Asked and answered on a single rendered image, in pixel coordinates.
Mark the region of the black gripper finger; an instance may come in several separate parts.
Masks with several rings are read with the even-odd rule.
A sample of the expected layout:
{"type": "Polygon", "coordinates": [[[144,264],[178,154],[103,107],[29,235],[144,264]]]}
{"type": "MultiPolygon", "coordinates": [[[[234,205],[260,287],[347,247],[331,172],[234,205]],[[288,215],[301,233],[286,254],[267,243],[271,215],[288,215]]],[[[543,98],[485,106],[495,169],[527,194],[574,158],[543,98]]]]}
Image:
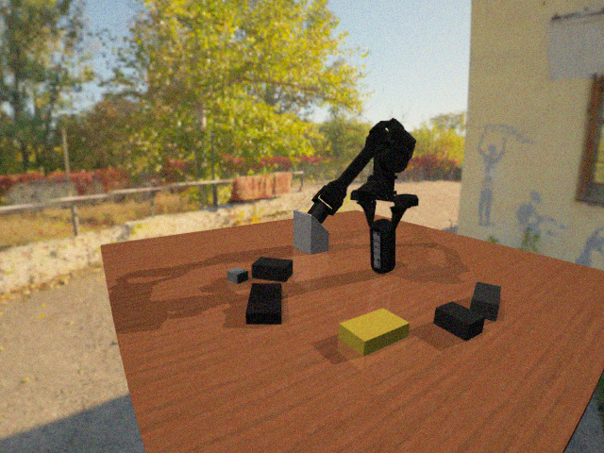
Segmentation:
{"type": "Polygon", "coordinates": [[[367,224],[370,227],[370,225],[374,222],[377,201],[364,203],[358,201],[357,203],[361,205],[367,220],[367,224]]]}
{"type": "Polygon", "coordinates": [[[394,232],[399,221],[401,220],[402,216],[404,215],[404,213],[406,212],[406,209],[409,207],[395,207],[395,206],[390,206],[389,207],[391,212],[392,212],[392,216],[391,216],[391,232],[394,232]]]}

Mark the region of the dark grey switch panel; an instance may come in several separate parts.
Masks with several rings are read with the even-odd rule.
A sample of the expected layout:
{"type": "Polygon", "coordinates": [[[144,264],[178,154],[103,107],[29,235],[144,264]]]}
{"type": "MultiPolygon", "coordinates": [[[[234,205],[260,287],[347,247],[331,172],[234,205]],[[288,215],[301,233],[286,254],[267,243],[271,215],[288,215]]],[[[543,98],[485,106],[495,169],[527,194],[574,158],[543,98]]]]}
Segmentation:
{"type": "Polygon", "coordinates": [[[369,231],[372,269],[380,274],[391,272],[395,267],[395,231],[391,232],[391,221],[378,219],[369,231]]]}

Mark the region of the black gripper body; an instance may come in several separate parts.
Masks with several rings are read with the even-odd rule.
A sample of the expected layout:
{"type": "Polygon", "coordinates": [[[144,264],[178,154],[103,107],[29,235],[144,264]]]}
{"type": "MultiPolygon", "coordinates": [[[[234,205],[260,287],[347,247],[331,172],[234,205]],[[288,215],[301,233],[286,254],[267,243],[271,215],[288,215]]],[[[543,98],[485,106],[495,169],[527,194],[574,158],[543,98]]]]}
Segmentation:
{"type": "MultiPolygon", "coordinates": [[[[371,175],[373,180],[378,180],[379,176],[384,178],[384,181],[387,185],[388,194],[380,195],[377,200],[394,202],[395,207],[418,207],[418,198],[416,194],[404,193],[396,195],[397,191],[394,190],[394,180],[397,179],[398,176],[395,173],[374,171],[374,173],[371,175]]],[[[350,199],[360,202],[356,190],[352,191],[350,199]]]]}

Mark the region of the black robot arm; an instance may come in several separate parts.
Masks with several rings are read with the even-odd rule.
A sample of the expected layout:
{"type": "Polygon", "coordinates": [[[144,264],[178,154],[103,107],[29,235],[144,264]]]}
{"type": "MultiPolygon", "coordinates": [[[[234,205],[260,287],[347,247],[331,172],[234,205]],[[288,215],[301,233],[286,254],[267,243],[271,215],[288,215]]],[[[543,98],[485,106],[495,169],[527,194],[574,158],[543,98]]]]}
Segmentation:
{"type": "MultiPolygon", "coordinates": [[[[415,144],[416,140],[413,136],[396,119],[379,121],[369,131],[365,139],[365,147],[345,172],[338,179],[330,181],[312,198],[314,204],[307,213],[312,214],[320,224],[323,224],[328,215],[333,216],[343,205],[348,186],[372,158],[374,171],[402,173],[408,167],[408,160],[412,158],[415,144]],[[318,198],[319,195],[327,205],[318,198]]],[[[367,177],[367,183],[359,186],[356,191],[361,202],[373,202],[380,195],[388,194],[382,176],[379,176],[378,180],[373,180],[371,176],[367,177]]]]}

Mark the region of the yellow rectangular block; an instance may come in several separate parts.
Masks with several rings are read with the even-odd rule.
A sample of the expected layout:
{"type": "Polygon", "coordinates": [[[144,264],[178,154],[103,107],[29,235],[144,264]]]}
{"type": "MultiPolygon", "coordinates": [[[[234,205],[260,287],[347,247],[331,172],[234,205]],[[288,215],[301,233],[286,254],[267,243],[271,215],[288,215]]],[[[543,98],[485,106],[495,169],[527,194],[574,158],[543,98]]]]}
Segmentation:
{"type": "Polygon", "coordinates": [[[366,356],[409,336],[410,323],[388,310],[376,310],[339,324],[338,338],[366,356]]]}

